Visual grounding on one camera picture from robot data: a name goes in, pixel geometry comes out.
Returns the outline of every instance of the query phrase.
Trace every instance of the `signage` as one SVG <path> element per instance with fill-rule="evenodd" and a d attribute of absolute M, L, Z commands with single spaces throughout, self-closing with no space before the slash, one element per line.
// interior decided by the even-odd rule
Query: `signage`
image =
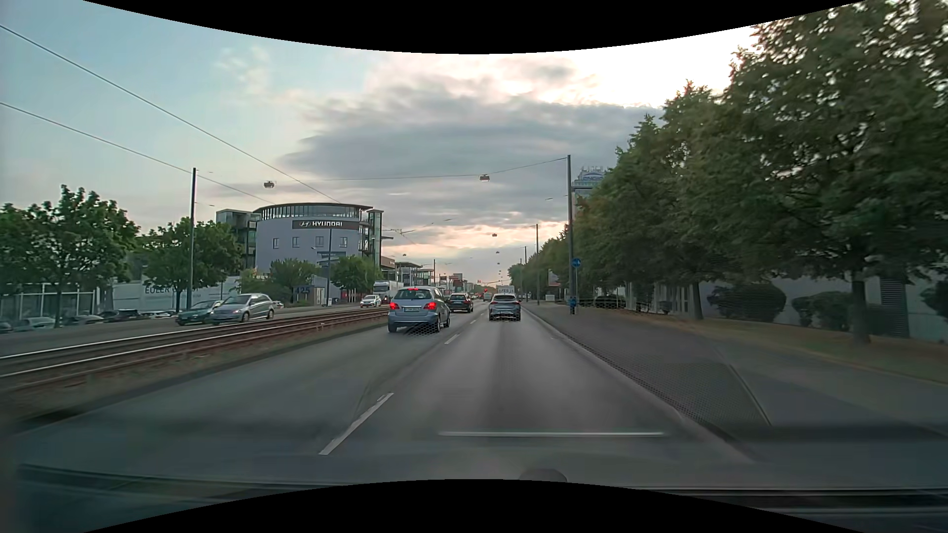
<path fill-rule="evenodd" d="M 293 220 L 294 230 L 358 230 L 358 222 L 353 220 Z"/>

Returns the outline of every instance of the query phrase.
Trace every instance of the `sky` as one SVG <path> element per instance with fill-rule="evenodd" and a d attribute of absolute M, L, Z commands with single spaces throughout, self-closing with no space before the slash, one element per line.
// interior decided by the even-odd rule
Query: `sky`
<path fill-rule="evenodd" d="M 754 42 L 750 28 L 736 28 L 541 54 L 410 54 L 80 0 L 8 0 L 0 21 L 285 173 L 0 30 L 0 101 L 186 171 L 0 106 L 0 202 L 25 207 L 55 200 L 62 184 L 85 187 L 147 231 L 187 216 L 193 167 L 207 178 L 197 184 L 199 220 L 267 203 L 374 206 L 394 237 L 383 255 L 488 281 L 521 261 L 524 246 L 534 252 L 535 224 L 541 244 L 562 229 L 563 157 L 572 155 L 574 176 L 611 167 L 646 114 L 660 117 L 687 80 L 723 89 L 731 54 Z M 480 174 L 490 182 L 469 176 Z"/>

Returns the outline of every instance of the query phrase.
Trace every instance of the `bush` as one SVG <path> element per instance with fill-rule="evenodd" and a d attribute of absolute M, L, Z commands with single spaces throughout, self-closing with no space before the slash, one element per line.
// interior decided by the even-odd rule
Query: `bush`
<path fill-rule="evenodd" d="M 716 286 L 707 297 L 725 319 L 773 322 L 783 312 L 787 295 L 774 284 Z"/>
<path fill-rule="evenodd" d="M 830 290 L 810 296 L 813 314 L 820 327 L 833 331 L 849 331 L 849 304 L 852 295 L 848 292 Z"/>
<path fill-rule="evenodd" d="M 810 296 L 800 296 L 799 298 L 794 298 L 790 305 L 793 307 L 793 310 L 796 311 L 796 314 L 800 316 L 800 325 L 803 327 L 810 327 L 810 324 L 813 323 L 813 300 Z"/>

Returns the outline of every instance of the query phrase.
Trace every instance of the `car rear window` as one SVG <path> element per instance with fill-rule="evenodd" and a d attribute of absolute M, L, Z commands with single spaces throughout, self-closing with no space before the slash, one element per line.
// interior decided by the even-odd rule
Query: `car rear window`
<path fill-rule="evenodd" d="M 431 291 L 426 288 L 403 288 L 395 294 L 396 300 L 431 300 Z"/>

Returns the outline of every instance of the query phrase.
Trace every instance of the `parked car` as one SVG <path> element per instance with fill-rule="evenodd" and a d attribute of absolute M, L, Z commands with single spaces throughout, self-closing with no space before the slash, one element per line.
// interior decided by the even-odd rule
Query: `parked car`
<path fill-rule="evenodd" d="M 208 323 L 210 312 L 223 303 L 221 300 L 206 300 L 198 302 L 191 306 L 191 309 L 181 311 L 174 316 L 174 321 L 178 325 L 188 325 L 193 323 Z"/>
<path fill-rule="evenodd" d="M 211 323 L 272 320 L 275 306 L 270 297 L 259 292 L 238 294 L 224 300 L 210 312 Z"/>
<path fill-rule="evenodd" d="M 104 318 L 106 322 L 128 322 L 141 319 L 137 309 L 111 309 L 102 311 L 99 316 Z"/>
<path fill-rule="evenodd" d="M 52 329 L 56 321 L 49 317 L 27 317 L 13 324 L 13 331 L 34 331 L 37 329 Z"/>
<path fill-rule="evenodd" d="M 63 325 L 87 325 L 102 322 L 105 322 L 105 319 L 99 315 L 76 315 L 63 319 Z"/>

